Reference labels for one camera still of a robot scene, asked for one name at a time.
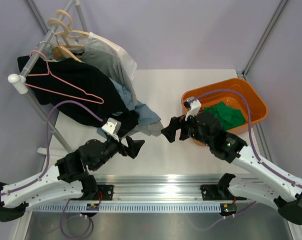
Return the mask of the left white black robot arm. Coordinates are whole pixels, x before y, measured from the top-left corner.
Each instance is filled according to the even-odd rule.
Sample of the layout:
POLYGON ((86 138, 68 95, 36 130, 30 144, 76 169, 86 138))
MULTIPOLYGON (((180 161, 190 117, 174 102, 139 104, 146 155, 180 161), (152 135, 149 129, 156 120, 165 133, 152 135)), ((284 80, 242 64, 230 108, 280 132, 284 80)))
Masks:
POLYGON ((112 137, 105 142, 91 139, 39 174, 18 183, 0 182, 0 222, 16 220, 54 201, 92 200, 98 185, 89 172, 97 171, 116 154, 134 159, 145 143, 129 136, 126 141, 122 144, 112 137))

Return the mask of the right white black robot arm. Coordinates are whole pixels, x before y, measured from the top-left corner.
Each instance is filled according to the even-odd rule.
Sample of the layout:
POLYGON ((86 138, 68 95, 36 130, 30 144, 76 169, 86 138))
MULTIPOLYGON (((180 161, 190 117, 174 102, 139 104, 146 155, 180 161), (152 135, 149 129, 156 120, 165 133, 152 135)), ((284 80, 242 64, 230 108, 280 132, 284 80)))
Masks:
POLYGON ((161 133, 174 142, 180 130, 181 141, 192 138, 209 147, 218 159, 240 167, 254 175, 262 184, 247 182, 230 173, 218 182, 221 198, 248 198, 270 206, 287 221, 302 225, 302 178, 294 176, 260 156, 246 141, 224 131, 220 121, 209 112, 197 116, 172 117, 161 133))

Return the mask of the green t shirt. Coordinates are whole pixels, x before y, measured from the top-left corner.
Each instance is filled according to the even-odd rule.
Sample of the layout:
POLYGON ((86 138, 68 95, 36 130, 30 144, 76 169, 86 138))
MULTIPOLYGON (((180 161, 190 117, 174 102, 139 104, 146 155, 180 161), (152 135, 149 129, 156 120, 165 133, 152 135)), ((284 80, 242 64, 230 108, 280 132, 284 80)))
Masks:
POLYGON ((245 124, 245 118, 239 109, 234 109, 227 106, 224 102, 206 107, 201 113, 209 112, 220 121, 221 127, 224 130, 230 130, 245 124))

